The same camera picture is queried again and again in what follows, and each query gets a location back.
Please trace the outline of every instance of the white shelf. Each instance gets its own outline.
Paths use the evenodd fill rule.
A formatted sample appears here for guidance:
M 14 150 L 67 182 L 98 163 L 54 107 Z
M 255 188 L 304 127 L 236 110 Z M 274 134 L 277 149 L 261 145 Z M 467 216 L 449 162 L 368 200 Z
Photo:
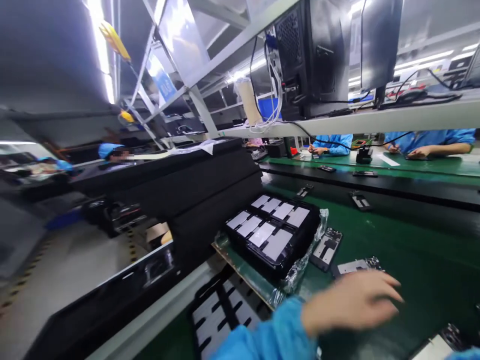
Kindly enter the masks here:
M 311 135 L 387 133 L 480 127 L 480 98 L 457 100 L 446 104 L 414 106 L 390 110 L 362 111 L 357 114 L 320 117 L 299 121 Z M 291 123 L 278 123 L 261 134 L 248 127 L 235 127 L 219 132 L 239 138 L 282 138 L 305 136 Z

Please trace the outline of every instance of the white paper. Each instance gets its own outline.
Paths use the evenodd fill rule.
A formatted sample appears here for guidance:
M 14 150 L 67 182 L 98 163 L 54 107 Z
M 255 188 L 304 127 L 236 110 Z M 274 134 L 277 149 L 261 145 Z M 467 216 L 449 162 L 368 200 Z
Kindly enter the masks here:
M 259 208 L 265 204 L 270 199 L 270 196 L 262 195 L 257 200 L 255 200 L 251 205 L 253 207 Z
M 230 229 L 235 229 L 238 225 L 242 224 L 247 218 L 250 216 L 250 214 L 246 211 L 242 211 L 239 213 L 237 216 L 235 216 L 232 220 L 226 223 L 226 225 Z
M 286 222 L 298 228 L 304 222 L 309 212 L 310 210 L 303 207 L 297 207 L 288 214 L 290 217 Z
M 266 211 L 267 213 L 270 213 L 272 212 L 273 210 L 275 210 L 275 208 L 281 203 L 280 200 L 272 197 L 270 199 L 270 201 L 267 201 L 265 203 L 265 205 L 263 205 L 263 207 L 261 208 L 262 210 Z
M 400 166 L 400 164 L 396 161 L 393 161 L 391 158 L 388 158 L 386 157 L 385 155 L 383 154 L 377 154 L 376 155 L 380 160 L 383 160 L 384 162 L 386 162 L 388 165 L 390 166 Z
M 272 216 L 283 220 L 293 209 L 294 209 L 293 205 L 290 205 L 289 203 L 285 202 L 275 210 Z
M 237 232 L 242 235 L 243 237 L 246 237 L 248 234 L 250 234 L 255 228 L 262 222 L 262 219 L 252 216 L 249 220 L 245 221 L 242 226 L 237 230 Z
M 272 235 L 274 230 L 275 227 L 266 222 L 262 226 L 260 226 L 258 230 L 255 231 L 255 233 L 250 236 L 248 240 L 250 240 L 250 242 L 255 246 L 260 247 L 265 242 L 265 240 L 267 240 L 269 236 Z
M 268 238 L 268 244 L 262 252 L 273 261 L 276 261 L 291 238 L 291 233 L 280 229 L 275 235 Z

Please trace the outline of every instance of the computer tower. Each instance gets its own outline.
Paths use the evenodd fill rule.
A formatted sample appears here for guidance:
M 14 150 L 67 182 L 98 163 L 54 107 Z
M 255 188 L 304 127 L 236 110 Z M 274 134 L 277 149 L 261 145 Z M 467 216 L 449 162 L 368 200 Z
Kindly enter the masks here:
M 347 0 L 301 0 L 274 23 L 270 56 L 282 82 L 283 119 L 347 107 L 338 102 L 348 100 L 349 11 Z

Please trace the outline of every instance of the blue uniform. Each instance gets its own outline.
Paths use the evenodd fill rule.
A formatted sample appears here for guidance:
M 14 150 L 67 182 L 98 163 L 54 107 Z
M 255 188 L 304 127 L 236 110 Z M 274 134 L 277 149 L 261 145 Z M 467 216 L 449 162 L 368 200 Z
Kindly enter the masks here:
M 305 333 L 301 320 L 302 303 L 297 298 L 285 300 L 270 321 L 261 322 L 254 331 L 240 325 L 211 357 L 215 360 L 312 360 L 317 350 L 316 339 Z M 450 355 L 448 360 L 480 360 L 474 349 Z
M 313 142 L 313 146 L 315 148 L 327 148 L 330 151 L 330 155 L 332 156 L 345 156 L 350 154 L 350 147 L 352 146 L 352 140 L 354 136 L 352 134 L 344 134 L 344 135 L 318 135 L 316 137 L 316 141 Z M 323 141 L 331 141 L 335 143 L 340 143 L 345 145 L 346 147 L 330 144 Z
M 385 133 L 385 142 L 405 134 L 402 131 Z M 471 144 L 475 142 L 475 129 L 455 130 L 430 130 L 416 131 L 395 140 L 393 143 L 400 148 L 404 155 L 410 154 L 413 150 L 427 145 L 450 145 L 450 144 Z
M 100 156 L 101 159 L 105 159 L 114 149 L 122 147 L 123 145 L 104 142 L 98 147 L 98 156 Z

